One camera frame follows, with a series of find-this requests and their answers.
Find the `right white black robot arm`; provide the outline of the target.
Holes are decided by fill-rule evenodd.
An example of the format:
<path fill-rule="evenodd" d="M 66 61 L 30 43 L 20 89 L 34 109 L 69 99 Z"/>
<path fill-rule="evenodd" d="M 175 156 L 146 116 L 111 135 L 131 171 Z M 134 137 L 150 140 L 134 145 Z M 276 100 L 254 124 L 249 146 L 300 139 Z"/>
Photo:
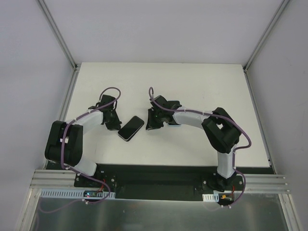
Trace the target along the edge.
<path fill-rule="evenodd" d="M 222 190 L 234 184 L 233 154 L 239 137 L 239 129 L 230 122 L 231 117 L 218 107 L 211 113 L 198 113 L 185 108 L 179 101 L 168 101 L 159 95 L 151 97 L 152 107 L 148 109 L 146 130 L 170 126 L 188 125 L 204 130 L 210 144 L 218 153 L 217 186 Z"/>

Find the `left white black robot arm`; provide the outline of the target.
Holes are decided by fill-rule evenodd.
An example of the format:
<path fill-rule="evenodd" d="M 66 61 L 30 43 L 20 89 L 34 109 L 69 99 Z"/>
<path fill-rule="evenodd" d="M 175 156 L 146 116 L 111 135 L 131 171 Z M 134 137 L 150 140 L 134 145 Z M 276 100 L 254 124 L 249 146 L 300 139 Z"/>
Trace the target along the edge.
<path fill-rule="evenodd" d="M 83 137 L 92 129 L 105 125 L 108 130 L 120 130 L 122 122 L 117 113 L 117 99 L 102 95 L 95 106 L 69 122 L 54 121 L 45 148 L 45 158 L 61 164 L 85 176 L 85 182 L 91 187 L 101 184 L 102 176 L 97 171 L 95 162 L 83 154 Z"/>

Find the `gold framed black smartphone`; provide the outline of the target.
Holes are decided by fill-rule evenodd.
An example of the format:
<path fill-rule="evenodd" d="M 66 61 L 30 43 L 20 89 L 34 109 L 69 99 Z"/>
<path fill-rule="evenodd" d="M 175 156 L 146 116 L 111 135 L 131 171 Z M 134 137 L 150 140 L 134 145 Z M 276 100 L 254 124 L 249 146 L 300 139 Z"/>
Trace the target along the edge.
<path fill-rule="evenodd" d="M 179 107 L 181 107 L 181 104 L 179 101 L 168 101 L 169 108 L 172 110 L 177 110 Z"/>

